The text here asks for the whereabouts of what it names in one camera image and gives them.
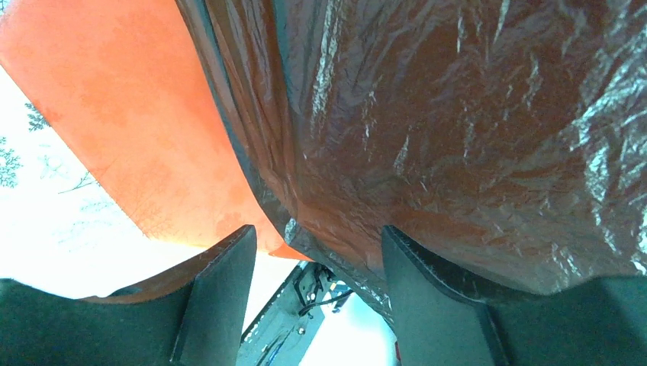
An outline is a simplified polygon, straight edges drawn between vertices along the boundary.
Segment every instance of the plastic bag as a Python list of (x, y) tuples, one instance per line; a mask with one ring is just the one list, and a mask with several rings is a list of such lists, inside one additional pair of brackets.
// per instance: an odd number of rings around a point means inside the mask
[(535, 293), (647, 275), (645, 2), (206, 3), (221, 114), (357, 281), (385, 224)]

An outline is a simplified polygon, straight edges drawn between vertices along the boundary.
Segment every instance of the orange board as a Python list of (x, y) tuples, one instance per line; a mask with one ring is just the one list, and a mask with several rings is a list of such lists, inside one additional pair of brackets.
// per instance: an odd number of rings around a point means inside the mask
[(0, 63), (150, 238), (209, 247), (245, 223), (306, 259), (262, 212), (173, 0), (16, 0)]

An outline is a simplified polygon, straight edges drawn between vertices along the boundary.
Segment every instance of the wire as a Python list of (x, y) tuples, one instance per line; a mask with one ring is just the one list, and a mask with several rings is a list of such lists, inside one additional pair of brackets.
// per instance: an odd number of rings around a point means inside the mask
[(299, 311), (299, 316), (303, 316), (307, 314), (308, 311), (312, 310), (314, 307), (320, 307), (322, 305), (327, 305), (329, 303), (334, 303), (335, 301), (343, 300), (350, 296), (352, 294), (352, 290), (348, 290), (344, 292), (343, 294), (339, 295), (338, 297), (333, 297), (332, 299), (326, 300), (326, 301), (321, 301), (320, 303), (309, 303), (306, 305), (301, 311)]

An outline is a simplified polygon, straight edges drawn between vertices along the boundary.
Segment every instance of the orange object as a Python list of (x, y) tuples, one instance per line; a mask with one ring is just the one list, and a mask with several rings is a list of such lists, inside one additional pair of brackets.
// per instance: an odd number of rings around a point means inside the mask
[(173, 0), (16, 0), (0, 63), (148, 237), (207, 248), (251, 223), (306, 259), (254, 198)]

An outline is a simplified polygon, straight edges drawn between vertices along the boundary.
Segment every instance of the cable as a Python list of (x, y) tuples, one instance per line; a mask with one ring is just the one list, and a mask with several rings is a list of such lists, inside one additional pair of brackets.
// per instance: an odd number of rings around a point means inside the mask
[(308, 311), (312, 310), (312, 308), (314, 308), (314, 307), (320, 307), (322, 305), (327, 305), (329, 303), (334, 303), (335, 301), (343, 300), (343, 299), (347, 298), (348, 296), (350, 296), (351, 294), (352, 294), (352, 290), (348, 290), (348, 291), (344, 292), (343, 294), (339, 295), (338, 297), (333, 297), (330, 300), (321, 301), (320, 303), (309, 303), (303, 309), (301, 309), (301, 311), (299, 311), (299, 316), (305, 315)]

